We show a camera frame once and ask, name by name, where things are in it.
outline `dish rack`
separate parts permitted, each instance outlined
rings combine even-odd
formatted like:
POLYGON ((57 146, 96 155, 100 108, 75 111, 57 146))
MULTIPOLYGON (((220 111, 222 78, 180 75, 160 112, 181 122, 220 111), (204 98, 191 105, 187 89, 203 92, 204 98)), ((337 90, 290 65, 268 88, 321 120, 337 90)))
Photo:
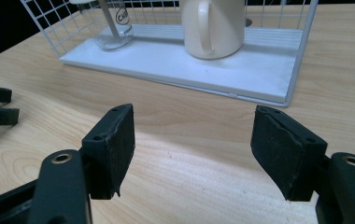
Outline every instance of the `dish rack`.
POLYGON ((102 51, 68 0, 21 0, 62 63, 286 107, 318 0, 276 1, 243 1, 243 47, 222 59, 201 60, 184 49, 178 1, 125 0, 134 39, 121 49, 102 51))

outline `ceramic mug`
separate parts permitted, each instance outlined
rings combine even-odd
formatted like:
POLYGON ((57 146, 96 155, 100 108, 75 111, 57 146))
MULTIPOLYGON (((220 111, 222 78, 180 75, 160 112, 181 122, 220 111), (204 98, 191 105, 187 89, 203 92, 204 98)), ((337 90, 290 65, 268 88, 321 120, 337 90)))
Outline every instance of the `ceramic mug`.
POLYGON ((243 44, 245 11, 242 0, 179 0, 184 45, 194 57, 217 59, 243 44))

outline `wooden table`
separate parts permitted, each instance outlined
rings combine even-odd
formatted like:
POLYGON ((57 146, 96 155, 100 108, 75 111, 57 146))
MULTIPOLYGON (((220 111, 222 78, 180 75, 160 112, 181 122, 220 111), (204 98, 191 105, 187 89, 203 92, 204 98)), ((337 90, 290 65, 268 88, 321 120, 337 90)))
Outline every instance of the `wooden table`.
MULTIPOLYGON (((37 178, 50 153, 79 149, 111 107, 135 108, 136 149, 121 197, 92 201, 94 223, 316 223, 310 203, 289 203, 253 158, 256 104, 61 64, 42 34, 0 54, 5 107, 0 194, 37 178)), ((355 5, 319 6, 292 104, 282 109, 355 154, 355 5)))

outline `table surface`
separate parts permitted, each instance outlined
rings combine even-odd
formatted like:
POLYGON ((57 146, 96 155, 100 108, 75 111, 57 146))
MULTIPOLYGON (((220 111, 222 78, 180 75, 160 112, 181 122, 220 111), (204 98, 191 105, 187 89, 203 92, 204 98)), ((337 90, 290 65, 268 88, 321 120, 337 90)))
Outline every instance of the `table surface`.
MULTIPOLYGON (((254 103, 63 65, 42 34, 0 54, 0 87, 13 90, 4 107, 21 110, 17 125, 0 126, 0 194, 132 103, 135 155, 121 197, 92 201, 94 223, 317 223, 318 196, 286 202, 254 159, 254 103)), ((281 110, 325 139, 328 156, 355 154, 355 5, 318 6, 281 110)))

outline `upside-down glass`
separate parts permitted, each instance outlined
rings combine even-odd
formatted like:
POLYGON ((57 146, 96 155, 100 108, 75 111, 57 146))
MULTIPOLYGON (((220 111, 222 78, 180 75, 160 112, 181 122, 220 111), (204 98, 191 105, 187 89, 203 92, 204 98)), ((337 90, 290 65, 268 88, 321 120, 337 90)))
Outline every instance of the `upside-down glass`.
POLYGON ((134 31, 123 0, 70 0, 87 22, 96 44, 103 50, 126 45, 134 31))

